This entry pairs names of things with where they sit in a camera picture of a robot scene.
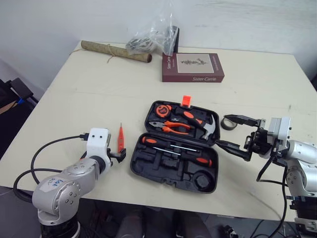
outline black chair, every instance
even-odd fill
[[[0,159],[37,103],[21,79],[0,79]]]

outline maroon book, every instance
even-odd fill
[[[221,82],[224,73],[217,54],[163,54],[163,82]]]

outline orange pliers handle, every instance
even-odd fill
[[[180,131],[176,131],[176,130],[173,130],[171,129],[171,127],[179,127],[179,126],[182,126],[188,130],[191,129],[191,126],[190,125],[187,125],[187,124],[184,124],[184,123],[180,123],[180,122],[171,122],[171,121],[166,121],[164,122],[164,127],[162,128],[162,131],[164,132],[173,132],[173,133],[176,133],[176,134],[181,134],[181,135],[188,135],[187,132],[180,132]]]
[[[188,130],[190,130],[192,127],[188,124],[185,124],[185,123],[180,123],[180,122],[171,122],[171,121],[166,121],[164,122],[164,125],[168,126],[168,127],[179,127],[179,126],[182,126]]]

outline pliers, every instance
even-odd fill
[[[165,122],[160,122],[160,121],[151,121],[149,122],[149,124],[151,126],[154,126],[154,127],[161,127],[162,128],[162,131],[164,132],[173,132],[173,133],[176,133],[176,134],[182,134],[182,135],[188,135],[187,132],[180,132],[180,131],[176,131],[176,130],[173,130],[171,129],[171,127],[179,127],[179,126],[182,126],[188,130],[190,130],[192,127],[190,125],[187,125],[187,124],[184,124],[184,123],[180,123],[180,122],[171,122],[171,121],[165,121]]]

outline white wall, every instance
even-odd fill
[[[125,43],[159,2],[2,0],[0,58],[47,88],[79,40]],[[291,53],[317,73],[316,0],[174,0],[174,16],[180,46]]]

